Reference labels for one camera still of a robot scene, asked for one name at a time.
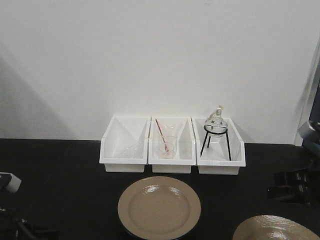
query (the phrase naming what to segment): white plastic bin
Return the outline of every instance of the white plastic bin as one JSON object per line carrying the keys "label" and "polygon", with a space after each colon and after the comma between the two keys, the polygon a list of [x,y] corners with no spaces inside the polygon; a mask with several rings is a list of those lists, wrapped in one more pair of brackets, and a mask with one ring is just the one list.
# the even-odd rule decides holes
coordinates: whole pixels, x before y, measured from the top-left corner
{"label": "white plastic bin", "polygon": [[[159,155],[160,131],[156,119],[162,128],[163,135],[177,136],[176,153],[171,159],[164,159]],[[196,165],[196,141],[191,118],[152,117],[148,163],[152,165],[153,173],[191,173],[191,166]]]}
{"label": "white plastic bin", "polygon": [[231,161],[229,160],[225,134],[220,138],[211,137],[209,148],[207,148],[208,137],[202,156],[200,157],[201,148],[206,136],[204,129],[206,118],[192,117],[196,141],[196,164],[200,174],[237,175],[239,168],[246,166],[245,143],[231,118],[224,118],[224,120],[228,124]]}
{"label": "white plastic bin", "polygon": [[143,173],[147,164],[151,117],[113,116],[100,146],[107,172]]}

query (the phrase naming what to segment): white wall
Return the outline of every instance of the white wall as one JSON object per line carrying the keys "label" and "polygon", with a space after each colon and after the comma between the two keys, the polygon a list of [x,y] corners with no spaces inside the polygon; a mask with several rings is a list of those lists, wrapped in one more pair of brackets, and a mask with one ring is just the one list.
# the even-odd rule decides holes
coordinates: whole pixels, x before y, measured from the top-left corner
{"label": "white wall", "polygon": [[99,140],[112,114],[294,142],[319,0],[2,0],[0,137]]}

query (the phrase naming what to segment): tan plate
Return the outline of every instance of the tan plate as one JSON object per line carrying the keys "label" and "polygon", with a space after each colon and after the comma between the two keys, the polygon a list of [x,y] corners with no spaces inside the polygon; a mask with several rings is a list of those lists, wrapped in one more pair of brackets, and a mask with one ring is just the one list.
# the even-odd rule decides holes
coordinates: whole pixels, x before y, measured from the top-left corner
{"label": "tan plate", "polygon": [[306,227],[280,216],[260,215],[243,221],[233,240],[320,240]]}
{"label": "tan plate", "polygon": [[172,177],[153,176],[130,185],[118,203],[119,218],[133,235],[147,240],[172,240],[198,222],[201,204],[195,191]]}

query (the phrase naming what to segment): black table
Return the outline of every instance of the black table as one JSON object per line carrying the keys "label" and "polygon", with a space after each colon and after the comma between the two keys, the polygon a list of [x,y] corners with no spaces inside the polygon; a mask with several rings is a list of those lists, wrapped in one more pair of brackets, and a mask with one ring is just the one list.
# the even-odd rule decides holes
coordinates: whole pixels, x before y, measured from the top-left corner
{"label": "black table", "polygon": [[185,240],[231,240],[236,227],[256,215],[277,215],[320,235],[320,209],[267,199],[273,173],[308,165],[313,155],[287,144],[245,144],[239,175],[105,172],[99,141],[0,139],[0,171],[22,179],[20,189],[0,192],[0,207],[15,208],[30,223],[60,231],[61,240],[129,240],[117,213],[122,192],[150,176],[177,178],[201,201],[201,217]]}

